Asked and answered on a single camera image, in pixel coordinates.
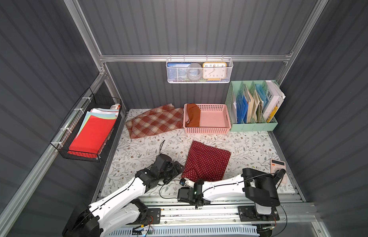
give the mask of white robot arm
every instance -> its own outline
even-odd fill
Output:
[[[158,185],[169,183],[183,171],[183,166],[164,154],[159,154],[153,165],[139,170],[133,179],[109,196],[77,206],[64,230],[64,237],[103,237],[128,223],[147,220],[148,208],[137,197]]]
[[[284,174],[284,169],[275,174],[268,174],[244,168],[242,174],[216,182],[198,181],[194,183],[182,179],[180,183],[187,187],[179,189],[177,198],[181,202],[203,206],[209,205],[210,202],[221,197],[245,196],[255,202],[257,214],[271,215],[271,208],[280,205],[276,184],[283,178]]]

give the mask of red polka dot cloth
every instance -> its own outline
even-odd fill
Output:
[[[182,178],[188,178],[193,182],[197,182],[197,179],[203,181],[222,180],[230,155],[231,153],[227,150],[193,141]]]

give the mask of yellow clock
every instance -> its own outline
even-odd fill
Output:
[[[208,81],[220,81],[226,78],[225,62],[205,62],[203,63],[203,78]]]

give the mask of storage basket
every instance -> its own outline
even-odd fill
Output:
[[[229,112],[225,104],[197,103],[200,108],[200,127],[186,127],[187,103],[184,105],[183,127],[188,134],[227,134],[231,128]]]
[[[55,133],[54,138],[51,140],[51,145],[53,145],[59,151],[59,153],[61,154],[63,158],[73,159],[73,160],[100,162],[100,159],[101,159],[100,154],[103,151],[109,152],[109,149],[107,149],[107,146],[109,145],[111,146],[111,143],[110,142],[107,143],[107,141],[110,140],[111,138],[114,139],[113,136],[115,136],[115,133],[112,133],[112,131],[114,130],[115,127],[118,127],[120,124],[120,121],[121,121],[120,114],[118,114],[118,117],[115,121],[113,128],[111,129],[109,135],[107,136],[106,140],[101,145],[101,148],[98,150],[97,153],[83,152],[80,150],[69,150],[69,147],[71,143],[73,142],[74,138],[76,137],[87,111],[90,111],[92,108],[109,109],[112,105],[116,103],[119,103],[119,104],[122,104],[122,103],[119,98],[103,96],[103,95],[93,94],[93,93],[91,94],[90,97],[80,98],[80,100],[81,99],[85,99],[86,100],[85,103],[80,109],[73,110],[73,113],[75,113],[75,115],[72,118],[72,121],[65,128],[59,129],[59,130],[65,130],[63,133],[63,136],[61,138],[55,137],[57,133],[59,132],[58,130]]]
[[[233,69],[231,58],[224,57],[170,57],[165,65],[169,83],[229,83]]]
[[[230,109],[231,109],[231,100],[234,95],[237,97],[240,90],[244,90],[244,85],[247,86],[247,88],[252,88],[255,84],[261,84],[263,90],[267,91],[267,84],[263,80],[259,81],[232,81],[229,85],[229,91],[226,96],[225,104],[228,107],[228,112],[230,115]],[[272,120],[267,123],[264,119],[262,119],[261,123],[255,123],[253,120],[251,123],[245,124],[232,124],[230,131],[231,132],[255,132],[255,131],[273,131],[274,128],[278,125],[278,122],[276,121],[276,118],[273,117]]]

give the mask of metal shelf bar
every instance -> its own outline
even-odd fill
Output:
[[[167,58],[232,58],[234,62],[289,62],[290,55],[100,55],[101,62],[166,62]]]

